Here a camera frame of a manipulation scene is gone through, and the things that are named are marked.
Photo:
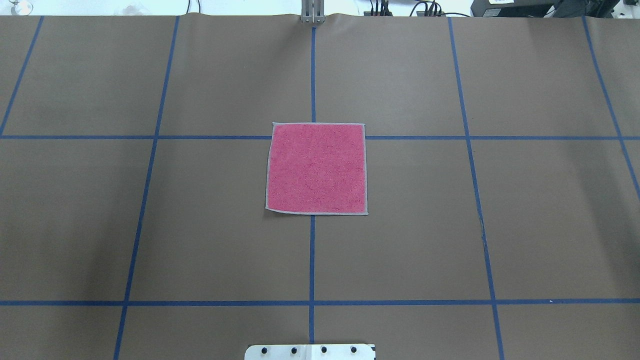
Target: pink cloth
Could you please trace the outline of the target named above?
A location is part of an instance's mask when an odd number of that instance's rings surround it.
[[[273,123],[266,208],[368,215],[364,124]]]

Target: gray table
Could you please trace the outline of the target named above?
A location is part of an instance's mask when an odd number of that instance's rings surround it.
[[[0,358],[637,359],[640,21],[299,21],[0,18]],[[274,121],[370,215],[266,211]]]

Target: white metal plate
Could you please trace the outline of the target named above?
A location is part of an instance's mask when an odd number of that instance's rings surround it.
[[[244,360],[375,360],[375,349],[368,344],[252,345]]]

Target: vertical blue line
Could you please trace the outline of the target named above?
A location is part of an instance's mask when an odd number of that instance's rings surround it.
[[[316,122],[316,27],[311,28],[311,122]]]
[[[151,173],[153,171],[154,162],[156,160],[156,148],[158,144],[158,138],[160,135],[160,125],[162,123],[162,114],[164,110],[164,98],[166,97],[166,89],[169,85],[169,75],[171,74],[171,63],[173,61],[173,50],[175,48],[175,39],[178,35],[178,24],[180,23],[180,17],[175,17],[175,24],[173,25],[173,36],[171,39],[171,47],[169,49],[169,59],[166,64],[166,72],[164,73],[164,84],[162,89],[162,96],[160,98],[160,106],[158,109],[158,118],[156,120],[156,131],[154,135],[154,142],[151,146],[151,155],[149,156],[149,165],[147,167],[147,178],[145,180],[145,189],[142,193],[142,204],[140,205],[140,214],[138,215],[138,227],[136,228],[136,237],[133,242],[133,251],[131,253],[131,263],[129,264],[129,275],[127,276],[127,287],[124,293],[124,304],[122,305],[122,312],[120,313],[120,325],[118,326],[118,337],[116,338],[116,347],[113,352],[113,359],[117,360],[120,357],[120,345],[122,344],[122,334],[124,333],[124,324],[127,319],[127,310],[129,307],[129,297],[131,295],[131,284],[133,282],[133,272],[136,268],[136,258],[138,257],[138,247],[140,245],[140,234],[142,233],[142,221],[145,218],[145,210],[147,208],[147,196],[149,194],[149,184],[151,183]]]
[[[476,176],[476,162],[474,161],[474,153],[471,148],[471,135],[469,133],[469,125],[467,122],[467,110],[465,107],[465,97],[462,93],[462,80],[460,79],[460,66],[458,65],[458,53],[456,52],[456,39],[453,33],[453,23],[448,17],[449,36],[451,38],[451,51],[453,53],[453,64],[456,69],[456,82],[458,83],[458,97],[460,98],[460,111],[462,112],[462,123],[465,127],[465,137],[467,140],[467,154],[469,156],[469,165],[471,167],[471,180],[474,185],[474,193],[476,196],[476,209],[478,218],[480,219],[480,227],[482,230],[482,243],[484,248],[484,266],[486,268],[486,277],[489,284],[489,294],[491,296],[493,310],[493,324],[495,326],[495,337],[498,344],[498,355],[500,360],[504,360],[504,348],[502,346],[502,334],[500,331],[500,320],[498,317],[498,305],[495,303],[495,288],[493,287],[493,274],[491,271],[491,259],[489,258],[489,246],[486,242],[486,231],[484,229],[484,216],[482,212],[482,202],[480,201],[480,191],[478,190],[478,182]]]
[[[38,40],[38,35],[40,34],[40,29],[42,28],[43,21],[44,21],[44,16],[41,16],[40,20],[38,21],[38,26],[36,27],[36,32],[33,34],[33,38],[31,39],[31,45],[29,45],[29,51],[27,51],[27,56],[24,57],[24,63],[22,63],[22,68],[20,69],[18,80],[15,81],[13,92],[11,93],[11,97],[9,98],[9,103],[6,106],[6,111],[4,112],[2,124],[0,124],[0,135],[2,135],[2,133],[4,132],[4,127],[6,126],[6,122],[7,120],[9,120],[9,114],[11,113],[11,108],[13,107],[13,101],[15,100],[15,96],[18,94],[18,89],[20,88],[20,83],[22,82],[24,71],[27,69],[27,64],[29,64],[29,59],[31,58],[33,47],[36,45],[36,40]]]
[[[315,342],[316,301],[316,216],[311,215],[309,236],[309,343]]]
[[[640,199],[640,186],[638,186],[636,172],[634,171],[634,167],[631,164],[631,159],[629,158],[629,153],[627,152],[627,146],[625,145],[625,140],[622,137],[622,131],[620,131],[620,126],[618,125],[618,119],[616,118],[616,113],[613,111],[613,105],[611,104],[611,99],[609,98],[609,92],[607,91],[607,87],[604,85],[604,80],[602,79],[602,73],[600,72],[600,66],[598,65],[598,60],[596,59],[596,52],[593,50],[593,43],[591,42],[591,33],[589,32],[589,26],[587,25],[587,18],[584,16],[582,17],[582,25],[584,26],[584,33],[587,36],[587,43],[589,44],[589,51],[591,52],[593,67],[596,70],[596,75],[598,76],[598,81],[600,82],[600,87],[602,88],[604,99],[607,102],[607,107],[609,108],[609,114],[611,115],[613,126],[616,128],[616,134],[618,134],[620,147],[622,148],[622,153],[625,155],[627,168],[631,173],[631,180],[633,181],[634,187],[636,188],[636,195],[638,196],[638,199]]]

